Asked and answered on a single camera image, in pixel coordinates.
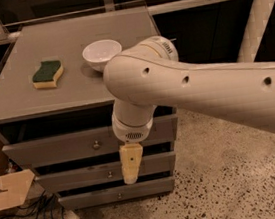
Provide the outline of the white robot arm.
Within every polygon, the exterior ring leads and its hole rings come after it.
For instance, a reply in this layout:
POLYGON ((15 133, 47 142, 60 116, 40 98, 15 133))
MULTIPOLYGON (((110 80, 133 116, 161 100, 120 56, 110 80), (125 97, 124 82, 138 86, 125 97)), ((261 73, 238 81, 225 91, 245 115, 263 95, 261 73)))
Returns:
POLYGON ((112 127, 126 184, 137 181, 144 141, 158 106, 203 113, 275 133, 275 62, 180 62, 166 38, 149 37, 105 66, 103 81, 115 97, 112 127))

